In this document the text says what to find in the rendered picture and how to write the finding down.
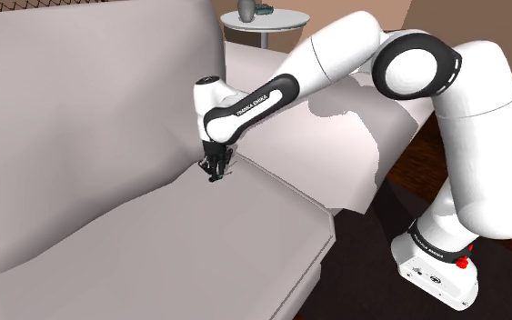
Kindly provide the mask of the thin dark teal pen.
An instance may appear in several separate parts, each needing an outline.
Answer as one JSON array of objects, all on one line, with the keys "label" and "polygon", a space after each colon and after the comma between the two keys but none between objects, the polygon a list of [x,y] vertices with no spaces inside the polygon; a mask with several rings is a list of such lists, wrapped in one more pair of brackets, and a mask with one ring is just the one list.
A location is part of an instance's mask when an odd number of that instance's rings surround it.
[{"label": "thin dark teal pen", "polygon": [[208,181],[213,183],[224,177],[226,174],[227,163],[223,161],[217,161],[211,163],[207,160],[202,160],[197,163],[199,167],[208,174]]}]

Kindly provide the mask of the dark robot stand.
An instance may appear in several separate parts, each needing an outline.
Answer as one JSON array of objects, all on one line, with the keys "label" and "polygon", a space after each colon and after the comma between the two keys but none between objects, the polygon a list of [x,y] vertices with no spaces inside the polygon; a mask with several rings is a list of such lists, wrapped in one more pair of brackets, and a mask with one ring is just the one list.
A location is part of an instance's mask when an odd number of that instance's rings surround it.
[{"label": "dark robot stand", "polygon": [[512,320],[512,251],[479,238],[472,259],[477,299],[458,312],[397,272],[390,241],[428,207],[426,200],[385,181],[366,213],[334,218],[336,241],[320,280],[300,312],[306,320]]}]

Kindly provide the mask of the round white side table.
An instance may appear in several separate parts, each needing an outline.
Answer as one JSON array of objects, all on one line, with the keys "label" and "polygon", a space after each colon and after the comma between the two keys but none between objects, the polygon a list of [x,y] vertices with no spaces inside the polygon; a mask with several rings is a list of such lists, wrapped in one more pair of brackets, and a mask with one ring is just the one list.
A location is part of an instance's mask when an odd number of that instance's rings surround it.
[{"label": "round white side table", "polygon": [[303,28],[310,20],[308,14],[288,9],[275,9],[270,15],[255,15],[252,22],[244,23],[237,11],[220,16],[224,26],[248,33],[260,34],[260,47],[268,48],[268,35]]}]

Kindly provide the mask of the grey vase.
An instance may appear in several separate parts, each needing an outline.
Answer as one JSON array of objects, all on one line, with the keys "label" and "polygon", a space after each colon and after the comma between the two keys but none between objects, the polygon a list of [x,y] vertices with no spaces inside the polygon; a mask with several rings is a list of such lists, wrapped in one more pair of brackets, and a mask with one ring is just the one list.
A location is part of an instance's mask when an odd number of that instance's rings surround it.
[{"label": "grey vase", "polygon": [[243,23],[251,23],[256,13],[256,0],[237,0],[237,12]]}]

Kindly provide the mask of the pale grey sofa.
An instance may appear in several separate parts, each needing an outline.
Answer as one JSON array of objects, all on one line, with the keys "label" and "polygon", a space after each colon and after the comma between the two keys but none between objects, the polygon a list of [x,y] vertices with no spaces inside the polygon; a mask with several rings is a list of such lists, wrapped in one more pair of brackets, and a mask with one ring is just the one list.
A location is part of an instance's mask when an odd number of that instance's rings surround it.
[{"label": "pale grey sofa", "polygon": [[0,13],[0,320],[292,320],[432,112],[351,75],[252,129],[206,180],[193,86],[260,86],[210,0]]}]

